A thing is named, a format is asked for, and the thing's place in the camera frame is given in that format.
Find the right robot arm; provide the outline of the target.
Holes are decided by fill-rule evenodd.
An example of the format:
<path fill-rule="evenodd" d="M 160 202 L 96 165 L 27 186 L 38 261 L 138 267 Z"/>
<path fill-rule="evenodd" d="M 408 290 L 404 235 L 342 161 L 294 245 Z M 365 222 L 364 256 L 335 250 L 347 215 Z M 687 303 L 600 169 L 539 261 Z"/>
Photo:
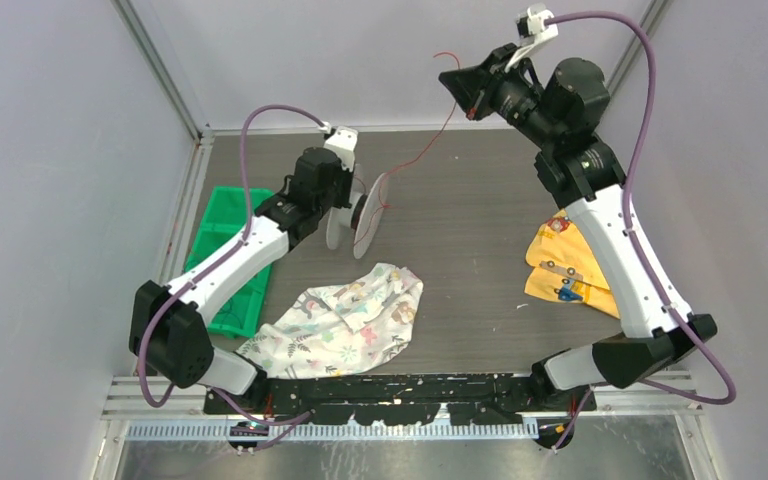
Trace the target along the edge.
<path fill-rule="evenodd" d="M 579 229 L 610 288 L 620 333 L 559 352 L 532 367 L 531 397 L 556 410 L 585 384 L 633 385 L 684 359 L 718 327 L 677 293 L 623 198 L 628 179 L 595 130 L 610 103 L 604 74 L 581 58 L 562 60 L 546 84 L 525 60 L 509 67 L 516 46 L 503 45 L 479 65 L 439 74 L 466 117 L 497 114 L 539 152 L 535 169 L 545 189 Z"/>

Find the grey plastic spool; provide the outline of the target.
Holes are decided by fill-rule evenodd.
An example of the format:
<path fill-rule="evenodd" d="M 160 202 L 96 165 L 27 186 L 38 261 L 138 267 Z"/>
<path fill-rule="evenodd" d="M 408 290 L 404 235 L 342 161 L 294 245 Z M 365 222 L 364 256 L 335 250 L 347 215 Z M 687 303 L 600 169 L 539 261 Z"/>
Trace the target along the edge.
<path fill-rule="evenodd" d="M 379 228 L 388 195 L 388 174 L 382 173 L 367 185 L 356 174 L 351 185 L 349 206 L 331 209 L 326 224 L 325 240 L 329 250 L 350 243 L 355 259 L 368 252 Z"/>

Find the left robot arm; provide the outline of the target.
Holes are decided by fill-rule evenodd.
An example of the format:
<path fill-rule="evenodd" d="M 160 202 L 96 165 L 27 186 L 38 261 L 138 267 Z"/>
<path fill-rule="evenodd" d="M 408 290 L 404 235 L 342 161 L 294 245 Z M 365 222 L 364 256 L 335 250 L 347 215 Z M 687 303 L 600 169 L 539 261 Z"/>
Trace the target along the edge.
<path fill-rule="evenodd" d="M 143 393 L 148 370 L 185 389 L 194 384 L 228 392 L 240 412 L 258 412 L 267 398 L 258 367 L 213 345 L 207 327 L 256 274 L 314 233 L 333 208 L 347 208 L 355 170 L 348 147 L 306 149 L 284 187 L 264 201 L 241 231 L 193 269 L 160 285 L 138 288 L 129 348 Z"/>

